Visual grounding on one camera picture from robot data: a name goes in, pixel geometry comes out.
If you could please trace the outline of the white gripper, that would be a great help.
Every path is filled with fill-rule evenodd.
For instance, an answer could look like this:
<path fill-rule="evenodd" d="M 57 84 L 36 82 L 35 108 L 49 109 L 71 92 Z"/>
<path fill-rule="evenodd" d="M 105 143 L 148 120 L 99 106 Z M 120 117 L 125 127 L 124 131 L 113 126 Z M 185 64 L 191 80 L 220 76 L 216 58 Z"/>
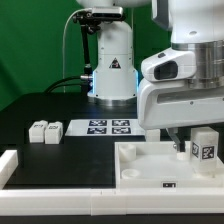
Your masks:
<path fill-rule="evenodd" d="M 140 82 L 137 97 L 139 125 L 145 129 L 166 129 L 178 152 L 185 151 L 181 128 L 224 122 L 224 87 L 188 89 L 184 80 Z"/>

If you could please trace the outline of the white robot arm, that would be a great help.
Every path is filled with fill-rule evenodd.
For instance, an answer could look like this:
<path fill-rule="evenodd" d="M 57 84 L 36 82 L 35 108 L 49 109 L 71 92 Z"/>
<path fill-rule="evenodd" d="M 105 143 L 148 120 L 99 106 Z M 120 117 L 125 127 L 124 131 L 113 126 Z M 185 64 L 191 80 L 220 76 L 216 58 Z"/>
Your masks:
<path fill-rule="evenodd" d="M 224 0 L 77 0 L 84 7 L 150 2 L 171 47 L 142 61 L 138 121 L 165 129 L 185 150 L 180 127 L 224 122 Z"/>

